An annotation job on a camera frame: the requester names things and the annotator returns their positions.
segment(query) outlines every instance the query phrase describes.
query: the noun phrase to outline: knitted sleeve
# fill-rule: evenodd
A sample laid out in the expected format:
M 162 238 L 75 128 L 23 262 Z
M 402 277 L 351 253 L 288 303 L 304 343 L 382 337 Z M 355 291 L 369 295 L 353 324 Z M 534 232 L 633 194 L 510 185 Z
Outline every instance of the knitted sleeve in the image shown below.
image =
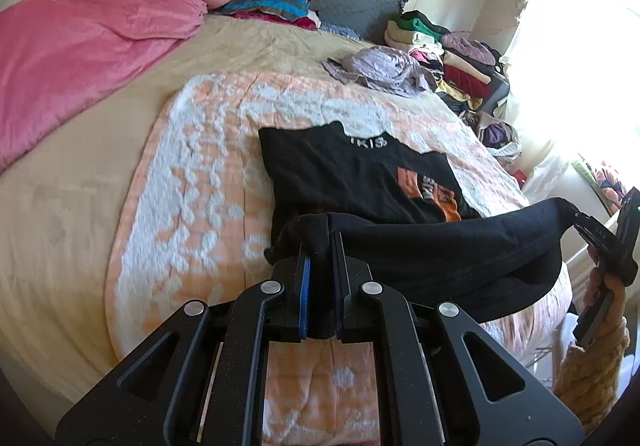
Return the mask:
M 616 330 L 598 338 L 587 350 L 569 345 L 554 394 L 578 416 L 587 433 L 600 424 L 616 403 L 618 372 L 628 346 L 624 318 Z

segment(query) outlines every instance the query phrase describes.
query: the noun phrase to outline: blue gripper pad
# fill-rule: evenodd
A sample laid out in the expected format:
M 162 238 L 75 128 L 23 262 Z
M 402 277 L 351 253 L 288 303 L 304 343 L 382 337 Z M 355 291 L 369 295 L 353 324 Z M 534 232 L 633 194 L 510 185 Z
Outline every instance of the blue gripper pad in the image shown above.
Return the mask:
M 305 257 L 305 264 L 302 268 L 302 283 L 300 284 L 300 320 L 298 331 L 300 338 L 306 339 L 306 330 L 309 324 L 309 274 L 311 272 L 311 260 Z

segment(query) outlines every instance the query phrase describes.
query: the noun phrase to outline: metal bolt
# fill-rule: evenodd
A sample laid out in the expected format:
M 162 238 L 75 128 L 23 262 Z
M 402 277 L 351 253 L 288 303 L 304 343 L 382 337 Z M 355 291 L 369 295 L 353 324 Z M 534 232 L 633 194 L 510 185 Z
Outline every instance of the metal bolt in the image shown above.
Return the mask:
M 440 311 L 440 314 L 446 316 L 447 318 L 453 318 L 454 316 L 458 315 L 460 309 L 458 309 L 458 306 L 455 303 L 446 301 L 438 306 L 438 311 Z
M 204 304 L 198 300 L 191 300 L 187 305 L 184 306 L 184 313 L 187 316 L 197 316 L 198 314 L 202 314 L 204 312 Z
M 281 288 L 280 282 L 276 282 L 275 280 L 267 280 L 266 282 L 262 282 L 260 286 L 262 292 L 267 295 L 275 295 Z
M 362 290 L 368 295 L 379 295 L 382 293 L 382 286 L 378 282 L 365 282 L 362 284 Z

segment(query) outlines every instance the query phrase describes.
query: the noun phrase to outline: orange floral blanket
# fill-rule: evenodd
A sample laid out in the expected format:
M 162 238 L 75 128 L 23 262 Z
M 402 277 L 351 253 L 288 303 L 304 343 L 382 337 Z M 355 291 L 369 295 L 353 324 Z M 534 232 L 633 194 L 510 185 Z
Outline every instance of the orange floral blanket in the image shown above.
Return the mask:
M 119 357 L 188 299 L 222 303 L 270 276 L 263 251 L 273 191 L 258 130 L 336 119 L 351 136 L 386 131 L 418 152 L 446 152 L 466 200 L 482 216 L 527 205 L 515 181 L 433 94 L 410 100 L 269 72 L 196 76 L 156 121 L 122 211 L 105 293 Z M 556 326 L 570 297 L 563 269 L 537 304 L 485 327 L 522 354 Z M 263 433 L 274 444 L 375 440 L 370 346 L 273 344 Z

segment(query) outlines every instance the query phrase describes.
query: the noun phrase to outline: sheer curtain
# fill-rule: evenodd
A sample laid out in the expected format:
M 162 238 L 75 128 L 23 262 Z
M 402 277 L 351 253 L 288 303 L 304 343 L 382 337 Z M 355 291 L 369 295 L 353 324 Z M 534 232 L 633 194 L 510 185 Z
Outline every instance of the sheer curtain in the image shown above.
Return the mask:
M 503 117 L 518 130 L 524 194 L 546 198 L 577 152 L 636 182 L 639 0 L 529 0 L 505 57 Z

